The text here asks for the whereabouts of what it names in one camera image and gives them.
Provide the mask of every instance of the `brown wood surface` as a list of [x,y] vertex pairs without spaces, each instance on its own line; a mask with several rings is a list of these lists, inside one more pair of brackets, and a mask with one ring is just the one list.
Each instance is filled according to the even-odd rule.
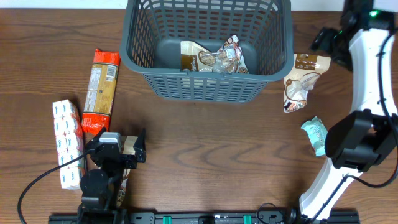
[[[308,47],[339,12],[293,12],[294,50]],[[18,223],[26,185],[57,165],[52,102],[85,102],[95,48],[119,50],[123,10],[0,10],[0,223]],[[392,56],[398,99],[398,46]],[[305,192],[323,161],[314,156],[301,124],[318,116],[327,128],[344,118],[352,74],[332,64],[308,96],[285,114],[284,86],[270,83],[244,105],[164,100],[143,77],[121,65],[111,130],[147,129],[147,162],[130,174],[126,205],[159,212],[255,210],[263,202],[286,207]],[[396,152],[363,178],[385,181]],[[350,185],[336,208],[356,208],[362,223],[398,222],[398,183],[370,189]],[[28,223],[51,213],[73,213],[81,192],[62,190],[59,172],[32,187],[23,202]]]

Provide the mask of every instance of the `crumpled snack bag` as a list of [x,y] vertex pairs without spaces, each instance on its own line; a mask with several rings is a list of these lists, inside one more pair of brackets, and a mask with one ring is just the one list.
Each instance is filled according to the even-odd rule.
[[325,141],[328,130],[326,130],[322,121],[314,117],[311,121],[305,122],[301,129],[307,132],[316,156],[325,155]]
[[228,38],[217,50],[210,52],[192,41],[181,41],[181,70],[217,73],[249,73],[236,35]]
[[330,57],[295,54],[292,71],[284,78],[284,111],[296,111],[307,105],[308,91],[312,90],[321,74],[329,70]]
[[[136,153],[136,150],[134,149],[134,143],[136,141],[137,141],[136,136],[128,136],[126,138],[126,141],[124,142],[122,154],[134,155]],[[122,205],[124,199],[126,198],[126,187],[127,187],[127,181],[129,179],[129,174],[130,174],[130,169],[124,169],[122,183],[120,185],[118,197],[116,200],[117,207],[120,207]]]

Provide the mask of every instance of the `chip bag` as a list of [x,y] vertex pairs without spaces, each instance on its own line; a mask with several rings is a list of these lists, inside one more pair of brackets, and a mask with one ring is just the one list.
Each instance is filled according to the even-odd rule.
[[119,53],[95,49],[93,68],[88,84],[81,125],[83,131],[96,135],[105,127],[109,131],[116,80],[120,65]]
[[330,57],[295,54],[294,66],[284,78],[284,112],[289,113],[307,105],[307,95],[315,82],[330,66]]

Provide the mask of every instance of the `green connector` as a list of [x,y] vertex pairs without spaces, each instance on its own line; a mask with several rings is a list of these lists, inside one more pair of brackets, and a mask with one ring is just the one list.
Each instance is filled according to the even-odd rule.
[[251,215],[243,216],[243,224],[251,224]]
[[172,224],[172,217],[163,217],[163,224]]

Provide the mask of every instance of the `product label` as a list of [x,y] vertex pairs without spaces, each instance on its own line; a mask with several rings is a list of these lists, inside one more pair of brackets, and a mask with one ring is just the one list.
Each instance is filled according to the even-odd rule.
[[304,70],[315,70],[317,66],[316,55],[297,54],[295,68]]
[[118,69],[115,65],[93,64],[84,112],[111,114]]
[[54,113],[54,119],[57,118],[62,118],[62,102],[58,101],[58,102],[53,102],[52,103],[52,110]]
[[198,59],[196,55],[181,55],[181,69],[189,69],[191,71],[198,71]]

